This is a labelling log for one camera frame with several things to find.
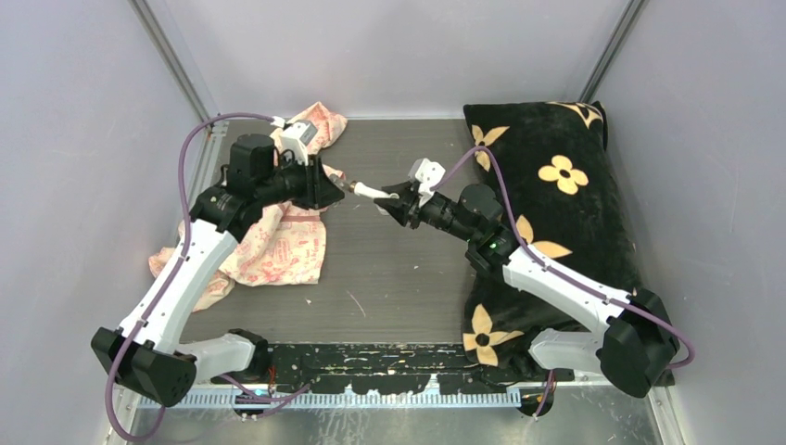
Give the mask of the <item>white plastic water faucet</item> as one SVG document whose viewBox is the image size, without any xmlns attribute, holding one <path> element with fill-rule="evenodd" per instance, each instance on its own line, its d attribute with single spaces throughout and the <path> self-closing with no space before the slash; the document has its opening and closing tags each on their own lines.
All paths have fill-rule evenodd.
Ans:
<svg viewBox="0 0 786 445">
<path fill-rule="evenodd" d="M 375 199 L 399 199 L 398 193 L 388 193 L 380 189 L 370 187 L 360 181 L 353 181 L 349 184 L 349 192 L 358 197 Z"/>
</svg>

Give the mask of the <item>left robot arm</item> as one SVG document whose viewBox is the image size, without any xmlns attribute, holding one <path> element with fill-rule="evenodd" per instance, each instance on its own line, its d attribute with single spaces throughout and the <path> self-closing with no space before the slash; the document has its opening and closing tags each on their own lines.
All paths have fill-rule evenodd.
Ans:
<svg viewBox="0 0 786 445">
<path fill-rule="evenodd" d="M 319 210 L 345 196 L 309 152 L 309 136 L 288 129 L 279 138 L 252 133 L 236 139 L 221 180 L 186 213 L 181 244 L 152 287 L 117 328 L 97 329 L 91 348 L 108 374 L 107 407 L 116 385 L 173 407 L 195 383 L 226 376 L 257 383 L 269 373 L 267 340 L 245 329 L 188 344 L 180 339 L 209 280 L 264 208 L 291 202 Z"/>
</svg>

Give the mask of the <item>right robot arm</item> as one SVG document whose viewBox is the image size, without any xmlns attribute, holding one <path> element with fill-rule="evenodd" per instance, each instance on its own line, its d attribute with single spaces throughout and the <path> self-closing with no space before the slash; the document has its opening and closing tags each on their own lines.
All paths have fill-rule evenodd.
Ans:
<svg viewBox="0 0 786 445">
<path fill-rule="evenodd" d="M 535 381 L 554 368 L 603 375 L 617 389 L 643 398 L 666 374 L 679 342 L 665 304 L 651 290 L 635 294 L 596 282 L 522 245 L 501 222 L 503 206 L 484 184 L 466 186 L 457 200 L 421 196 L 418 182 L 388 188 L 374 204 L 404 227 L 425 223 L 467 244 L 479 274 L 531 294 L 583 325 L 581 332 L 541 329 L 514 356 L 515 370 Z"/>
</svg>

